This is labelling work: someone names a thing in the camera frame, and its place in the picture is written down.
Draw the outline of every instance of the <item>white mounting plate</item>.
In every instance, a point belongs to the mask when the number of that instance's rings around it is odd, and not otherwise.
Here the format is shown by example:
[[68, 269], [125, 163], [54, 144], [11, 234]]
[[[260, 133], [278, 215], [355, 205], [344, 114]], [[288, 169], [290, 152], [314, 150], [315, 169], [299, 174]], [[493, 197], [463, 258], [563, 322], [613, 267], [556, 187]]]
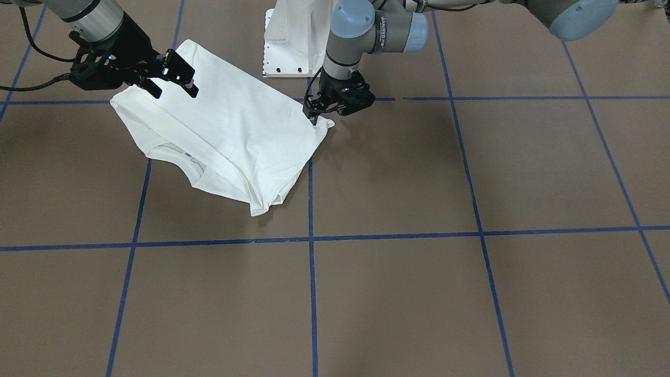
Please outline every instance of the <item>white mounting plate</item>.
[[[266, 30], [273, 11], [265, 12]], [[309, 69], [309, 56], [296, 54], [284, 41], [266, 41], [264, 49], [263, 77], [312, 77], [316, 74]]]

